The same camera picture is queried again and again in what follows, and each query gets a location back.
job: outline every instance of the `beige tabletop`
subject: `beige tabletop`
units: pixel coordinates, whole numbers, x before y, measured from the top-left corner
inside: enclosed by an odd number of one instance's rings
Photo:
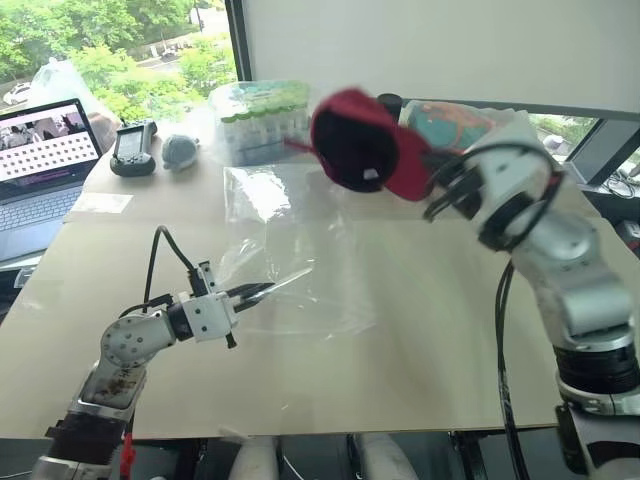
[[[91,174],[85,193],[131,200],[121,213],[69,214],[0,327],[0,436],[38,438],[64,415],[105,327],[142,299],[158,223],[225,287],[311,271],[241,314],[236,349],[191,340],[159,353],[137,437],[501,428],[493,299],[505,255],[455,213],[428,224],[424,205],[345,191],[308,156],[225,168],[203,139],[198,164],[177,175],[122,179],[107,157]],[[575,185],[557,208],[590,217],[635,294],[637,259]],[[152,293],[187,289],[161,245]],[[555,423],[553,352],[519,275],[505,349],[518,424]]]

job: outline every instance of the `white wall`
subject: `white wall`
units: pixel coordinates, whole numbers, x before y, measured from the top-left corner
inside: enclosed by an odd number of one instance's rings
[[[640,111],[640,0],[244,0],[255,79]]]

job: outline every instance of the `window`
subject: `window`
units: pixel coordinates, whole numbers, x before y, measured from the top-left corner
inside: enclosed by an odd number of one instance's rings
[[[224,0],[0,2],[0,113],[51,62],[71,62],[126,121],[177,120],[237,78]]]
[[[566,115],[529,115],[538,140],[558,163],[564,163],[571,152],[587,136],[597,119]]]

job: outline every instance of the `window frame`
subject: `window frame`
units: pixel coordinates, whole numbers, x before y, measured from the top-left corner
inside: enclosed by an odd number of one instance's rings
[[[247,43],[242,0],[225,0],[224,3],[227,10],[229,34],[231,36],[233,58],[236,62],[238,81],[249,82],[253,80],[253,76],[251,75],[249,44]]]

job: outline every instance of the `paper sheet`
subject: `paper sheet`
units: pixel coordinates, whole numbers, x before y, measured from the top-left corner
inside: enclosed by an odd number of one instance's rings
[[[72,212],[122,213],[133,195],[83,192]]]

